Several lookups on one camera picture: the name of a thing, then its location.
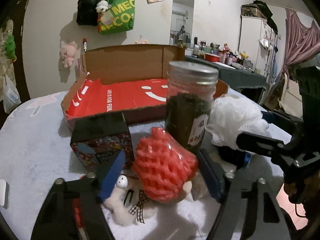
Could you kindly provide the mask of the brown cardboard box red inside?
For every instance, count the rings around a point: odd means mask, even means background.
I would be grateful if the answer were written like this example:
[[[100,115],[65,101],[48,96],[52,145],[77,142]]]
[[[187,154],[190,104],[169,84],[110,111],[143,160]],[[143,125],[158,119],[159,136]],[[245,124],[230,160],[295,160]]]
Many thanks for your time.
[[[84,52],[84,73],[61,103],[68,128],[81,118],[113,112],[123,113],[128,124],[164,119],[169,63],[184,56],[183,48],[156,44]]]

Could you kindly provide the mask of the red foam fruit net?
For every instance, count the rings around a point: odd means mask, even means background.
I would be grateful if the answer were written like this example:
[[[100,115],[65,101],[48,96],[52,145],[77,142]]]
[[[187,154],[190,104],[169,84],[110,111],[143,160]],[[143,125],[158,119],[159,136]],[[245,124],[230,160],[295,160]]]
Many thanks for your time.
[[[137,145],[132,171],[151,200],[166,203],[179,198],[183,185],[195,177],[198,162],[163,128],[153,127]]]

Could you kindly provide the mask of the white plush keychain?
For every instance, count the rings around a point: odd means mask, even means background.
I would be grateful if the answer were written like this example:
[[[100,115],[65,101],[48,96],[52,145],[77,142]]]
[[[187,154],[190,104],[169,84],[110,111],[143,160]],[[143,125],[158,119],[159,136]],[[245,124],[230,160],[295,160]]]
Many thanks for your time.
[[[111,5],[108,3],[106,0],[101,0],[97,6],[96,6],[96,11],[97,13],[105,13],[111,8]]]

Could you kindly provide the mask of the beige powder puff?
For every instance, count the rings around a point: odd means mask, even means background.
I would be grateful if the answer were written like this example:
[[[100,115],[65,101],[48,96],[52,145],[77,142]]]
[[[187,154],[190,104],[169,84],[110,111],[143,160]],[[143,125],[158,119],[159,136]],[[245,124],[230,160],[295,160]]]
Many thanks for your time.
[[[179,203],[183,201],[188,196],[188,194],[191,193],[191,189],[192,189],[192,182],[191,180],[189,180],[183,184],[183,187],[181,191],[178,193],[178,196],[174,198],[172,202]]]

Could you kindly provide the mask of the large glass jar green contents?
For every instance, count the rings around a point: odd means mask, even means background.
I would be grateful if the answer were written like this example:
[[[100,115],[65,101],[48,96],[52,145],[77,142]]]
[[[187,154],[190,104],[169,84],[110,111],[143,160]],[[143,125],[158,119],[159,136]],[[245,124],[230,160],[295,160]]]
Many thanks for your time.
[[[167,71],[165,130],[197,153],[208,123],[219,71],[198,63],[171,61]]]

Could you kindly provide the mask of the red bowl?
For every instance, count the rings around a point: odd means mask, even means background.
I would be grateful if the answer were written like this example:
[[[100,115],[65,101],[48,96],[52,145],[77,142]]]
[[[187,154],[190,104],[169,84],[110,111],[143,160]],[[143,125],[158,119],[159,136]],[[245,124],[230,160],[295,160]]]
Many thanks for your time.
[[[215,54],[205,53],[205,57],[204,58],[208,62],[219,62],[220,61],[220,56],[219,55],[215,55]]]

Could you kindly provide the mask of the dark green covered table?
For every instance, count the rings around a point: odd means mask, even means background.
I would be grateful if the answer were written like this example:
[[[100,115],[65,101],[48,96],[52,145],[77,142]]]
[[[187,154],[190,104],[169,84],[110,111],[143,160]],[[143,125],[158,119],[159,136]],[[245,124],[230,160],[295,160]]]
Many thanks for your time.
[[[219,79],[229,87],[260,104],[263,93],[267,90],[266,78],[242,69],[233,69],[230,66],[222,66],[218,62],[208,62],[192,56],[185,56],[185,61],[204,64],[219,71]]]

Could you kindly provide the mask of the white mesh bath pouf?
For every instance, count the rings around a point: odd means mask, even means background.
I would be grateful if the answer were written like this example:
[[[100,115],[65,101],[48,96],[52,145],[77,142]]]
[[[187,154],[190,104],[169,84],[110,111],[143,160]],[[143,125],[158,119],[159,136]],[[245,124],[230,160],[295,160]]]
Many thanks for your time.
[[[248,98],[226,95],[212,104],[206,131],[212,135],[212,144],[237,150],[236,139],[242,132],[271,137],[269,124],[259,107]]]

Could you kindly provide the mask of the green plush toy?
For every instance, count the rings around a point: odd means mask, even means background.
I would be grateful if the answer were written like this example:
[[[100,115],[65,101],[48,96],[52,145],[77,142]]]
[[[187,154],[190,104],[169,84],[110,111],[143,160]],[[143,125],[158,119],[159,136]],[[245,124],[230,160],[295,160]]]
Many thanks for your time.
[[[4,44],[4,52],[6,57],[13,61],[16,60],[15,48],[16,48],[16,44],[14,41],[14,36],[9,35]]]

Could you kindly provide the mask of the crumpled white tissue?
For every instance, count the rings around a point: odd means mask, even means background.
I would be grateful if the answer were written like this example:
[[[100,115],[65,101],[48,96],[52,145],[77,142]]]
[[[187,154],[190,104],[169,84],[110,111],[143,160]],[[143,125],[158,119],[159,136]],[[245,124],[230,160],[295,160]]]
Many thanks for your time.
[[[191,183],[192,183],[191,195],[194,201],[197,201],[209,195],[207,185],[200,172],[196,172],[195,177],[191,180]]]

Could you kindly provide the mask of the pink plush rabbit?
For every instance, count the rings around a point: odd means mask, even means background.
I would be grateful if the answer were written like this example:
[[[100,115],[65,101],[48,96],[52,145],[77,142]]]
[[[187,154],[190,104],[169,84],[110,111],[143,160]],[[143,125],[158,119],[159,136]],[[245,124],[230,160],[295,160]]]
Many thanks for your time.
[[[75,41],[65,44],[60,48],[60,58],[65,68],[70,68],[76,56],[77,44]]]

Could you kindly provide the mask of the white fluffy star plush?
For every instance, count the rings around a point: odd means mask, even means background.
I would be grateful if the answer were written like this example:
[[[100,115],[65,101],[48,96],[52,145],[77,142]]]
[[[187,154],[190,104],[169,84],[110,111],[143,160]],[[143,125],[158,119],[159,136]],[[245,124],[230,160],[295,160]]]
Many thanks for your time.
[[[121,226],[144,224],[158,212],[158,207],[143,190],[137,177],[121,174],[110,195],[104,201],[113,220]]]

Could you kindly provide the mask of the colourful beauty cream box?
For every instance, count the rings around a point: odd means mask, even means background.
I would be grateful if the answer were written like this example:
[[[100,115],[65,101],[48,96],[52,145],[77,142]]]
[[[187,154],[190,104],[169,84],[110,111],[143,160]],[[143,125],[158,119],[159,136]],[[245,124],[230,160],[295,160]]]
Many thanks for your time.
[[[125,153],[125,169],[129,169],[134,161],[131,135],[122,112],[77,120],[70,146],[88,172],[96,171],[119,150]]]

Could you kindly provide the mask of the black backpack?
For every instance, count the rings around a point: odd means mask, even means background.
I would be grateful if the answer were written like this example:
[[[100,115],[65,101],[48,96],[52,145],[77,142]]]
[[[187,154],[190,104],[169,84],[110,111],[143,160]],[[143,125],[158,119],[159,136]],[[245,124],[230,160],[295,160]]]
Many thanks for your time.
[[[97,26],[97,4],[101,0],[78,0],[76,23],[78,25]]]

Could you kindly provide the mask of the wall mirror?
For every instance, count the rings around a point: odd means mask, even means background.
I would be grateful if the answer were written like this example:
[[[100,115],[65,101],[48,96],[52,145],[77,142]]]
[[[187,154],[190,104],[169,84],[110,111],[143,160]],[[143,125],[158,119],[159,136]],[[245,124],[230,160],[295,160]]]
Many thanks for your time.
[[[191,43],[194,0],[172,0],[170,38],[173,43]]]

